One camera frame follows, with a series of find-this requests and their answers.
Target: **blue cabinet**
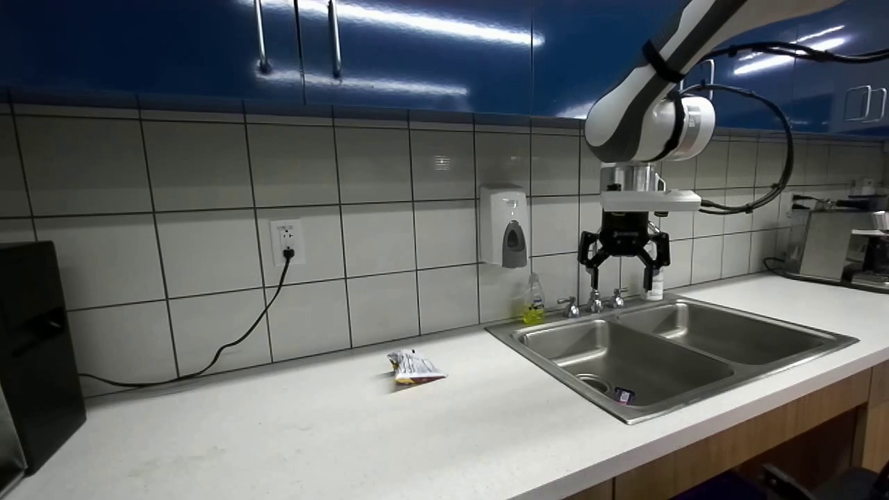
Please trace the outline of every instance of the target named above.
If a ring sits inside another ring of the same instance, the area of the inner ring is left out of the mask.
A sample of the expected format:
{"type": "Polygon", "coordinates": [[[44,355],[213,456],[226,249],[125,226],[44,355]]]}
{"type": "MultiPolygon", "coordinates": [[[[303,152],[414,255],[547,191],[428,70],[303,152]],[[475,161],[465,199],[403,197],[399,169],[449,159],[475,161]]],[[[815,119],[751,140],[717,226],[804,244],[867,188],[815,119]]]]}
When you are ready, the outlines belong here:
{"type": "MultiPolygon", "coordinates": [[[[835,54],[889,48],[882,19],[889,4],[843,0],[822,13],[749,31],[735,42],[800,42],[835,54]]],[[[768,97],[803,133],[882,133],[889,124],[889,65],[813,65],[778,56],[718,58],[717,81],[768,97]]],[[[758,104],[718,97],[718,124],[778,131],[778,119],[758,104]]]]}
{"type": "Polygon", "coordinates": [[[538,0],[533,12],[533,113],[586,117],[665,31],[664,0],[538,0]]]}
{"type": "Polygon", "coordinates": [[[531,112],[526,0],[303,0],[304,109],[531,112]]]}
{"type": "Polygon", "coordinates": [[[293,109],[290,6],[263,9],[263,26],[282,77],[254,70],[250,0],[1,0],[0,86],[36,99],[293,109]]]}

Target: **soap dispenser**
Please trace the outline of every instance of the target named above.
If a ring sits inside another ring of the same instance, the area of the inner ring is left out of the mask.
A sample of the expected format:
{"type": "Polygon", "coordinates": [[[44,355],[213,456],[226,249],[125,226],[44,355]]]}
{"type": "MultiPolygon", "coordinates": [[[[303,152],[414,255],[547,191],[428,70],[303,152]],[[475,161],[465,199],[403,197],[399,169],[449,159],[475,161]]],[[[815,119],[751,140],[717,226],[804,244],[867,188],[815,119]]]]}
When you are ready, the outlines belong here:
{"type": "Polygon", "coordinates": [[[518,188],[481,188],[481,258],[490,266],[526,263],[526,197],[518,188]]]}

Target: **black cable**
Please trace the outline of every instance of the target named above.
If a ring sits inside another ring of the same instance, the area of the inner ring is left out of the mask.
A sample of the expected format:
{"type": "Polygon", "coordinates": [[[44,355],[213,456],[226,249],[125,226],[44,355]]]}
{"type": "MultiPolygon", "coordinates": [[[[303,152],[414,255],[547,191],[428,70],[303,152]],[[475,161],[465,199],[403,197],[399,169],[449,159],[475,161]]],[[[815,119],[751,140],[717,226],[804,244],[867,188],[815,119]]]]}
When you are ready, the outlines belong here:
{"type": "Polygon", "coordinates": [[[793,172],[793,159],[796,159],[793,133],[788,127],[786,113],[771,99],[765,99],[760,95],[751,95],[751,91],[735,90],[735,86],[718,86],[718,84],[700,84],[700,86],[692,86],[689,91],[711,91],[711,90],[713,91],[739,95],[739,97],[746,97],[746,99],[756,99],[756,104],[765,106],[778,117],[782,140],[786,140],[786,159],[782,159],[781,177],[778,177],[778,183],[771,183],[771,188],[764,197],[758,197],[758,199],[751,199],[746,205],[721,205],[721,204],[713,204],[713,199],[700,199],[700,213],[717,213],[717,216],[749,213],[749,211],[756,211],[760,205],[768,205],[786,188],[786,183],[788,183],[788,177],[793,172]]]}
{"type": "Polygon", "coordinates": [[[793,44],[793,42],[726,44],[726,48],[718,48],[708,56],[703,56],[703,58],[718,58],[718,56],[735,58],[740,54],[768,54],[768,56],[788,56],[788,58],[820,61],[820,65],[875,65],[875,61],[889,58],[889,48],[872,51],[872,54],[843,56],[843,54],[831,54],[831,51],[813,51],[813,48],[793,44]]]}
{"type": "Polygon", "coordinates": [[[196,370],[196,373],[189,373],[189,376],[176,376],[176,379],[168,379],[168,381],[154,381],[154,384],[126,384],[126,381],[110,381],[110,379],[99,379],[99,376],[92,376],[92,373],[76,373],[79,379],[85,381],[96,381],[96,384],[106,384],[106,387],[118,387],[118,390],[150,390],[150,387],[168,387],[168,384],[181,384],[181,381],[194,381],[200,376],[204,376],[211,367],[218,365],[222,352],[246,342],[251,336],[251,330],[258,329],[258,322],[269,315],[269,308],[275,306],[279,290],[282,290],[282,281],[286,281],[286,273],[289,273],[289,263],[293,262],[293,249],[282,249],[282,270],[279,270],[279,279],[276,279],[276,286],[275,286],[275,295],[271,299],[261,308],[261,315],[251,319],[251,326],[232,342],[226,344],[218,344],[213,358],[196,370]]]}

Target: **stainless steel sink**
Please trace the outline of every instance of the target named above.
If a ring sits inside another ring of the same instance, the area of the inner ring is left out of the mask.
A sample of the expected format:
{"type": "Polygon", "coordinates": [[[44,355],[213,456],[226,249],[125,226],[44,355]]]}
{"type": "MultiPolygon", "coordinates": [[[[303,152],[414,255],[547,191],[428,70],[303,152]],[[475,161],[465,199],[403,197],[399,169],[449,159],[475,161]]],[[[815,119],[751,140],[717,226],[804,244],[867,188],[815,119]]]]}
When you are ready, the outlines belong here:
{"type": "Polygon", "coordinates": [[[696,402],[856,342],[686,299],[488,330],[621,422],[696,402]]]}
{"type": "Polygon", "coordinates": [[[786,365],[807,352],[831,349],[838,338],[800,326],[768,322],[696,302],[617,315],[610,322],[631,330],[654,333],[674,344],[735,365],[786,365]]]}

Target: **electrical outlet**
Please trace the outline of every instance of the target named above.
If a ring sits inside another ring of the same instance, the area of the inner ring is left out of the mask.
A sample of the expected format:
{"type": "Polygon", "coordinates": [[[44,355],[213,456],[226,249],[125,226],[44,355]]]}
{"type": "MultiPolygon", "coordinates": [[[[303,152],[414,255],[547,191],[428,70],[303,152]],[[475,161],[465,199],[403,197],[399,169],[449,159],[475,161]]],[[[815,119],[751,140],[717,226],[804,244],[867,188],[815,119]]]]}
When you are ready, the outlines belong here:
{"type": "Polygon", "coordinates": [[[304,263],[304,240],[300,219],[275,219],[271,222],[271,258],[275,270],[282,270],[282,249],[293,249],[290,263],[304,263]]]}

